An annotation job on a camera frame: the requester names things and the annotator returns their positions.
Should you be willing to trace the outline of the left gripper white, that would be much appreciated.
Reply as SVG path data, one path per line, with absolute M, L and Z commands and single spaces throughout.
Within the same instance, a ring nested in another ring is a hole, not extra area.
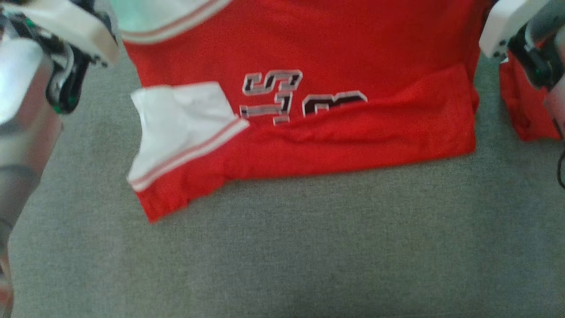
M 53 63 L 45 95 L 58 114 L 77 108 L 91 65 L 117 64 L 119 48 L 107 13 L 93 0 L 15 0 L 13 27 Z

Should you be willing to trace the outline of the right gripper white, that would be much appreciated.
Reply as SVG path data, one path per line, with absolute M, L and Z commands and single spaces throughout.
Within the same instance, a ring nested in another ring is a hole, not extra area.
M 564 88 L 562 0 L 497 0 L 479 46 L 488 58 L 514 56 L 535 88 Z

